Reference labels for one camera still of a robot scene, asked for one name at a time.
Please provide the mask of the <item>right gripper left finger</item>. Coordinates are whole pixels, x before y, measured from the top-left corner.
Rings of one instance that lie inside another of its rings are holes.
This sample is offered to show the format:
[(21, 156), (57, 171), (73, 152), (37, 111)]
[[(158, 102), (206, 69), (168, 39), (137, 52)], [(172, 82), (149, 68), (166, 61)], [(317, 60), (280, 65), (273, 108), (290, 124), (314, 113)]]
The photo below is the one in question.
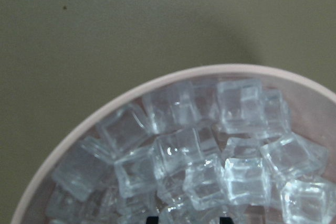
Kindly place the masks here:
[(159, 216), (148, 216), (146, 218), (146, 224), (159, 224)]

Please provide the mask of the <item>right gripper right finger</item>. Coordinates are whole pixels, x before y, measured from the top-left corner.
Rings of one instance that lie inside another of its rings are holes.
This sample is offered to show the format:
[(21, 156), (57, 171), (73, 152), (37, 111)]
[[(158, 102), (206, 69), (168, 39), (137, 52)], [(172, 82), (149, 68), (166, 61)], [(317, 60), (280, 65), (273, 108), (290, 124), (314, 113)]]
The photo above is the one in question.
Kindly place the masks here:
[(220, 217), (219, 224), (234, 224), (231, 217)]

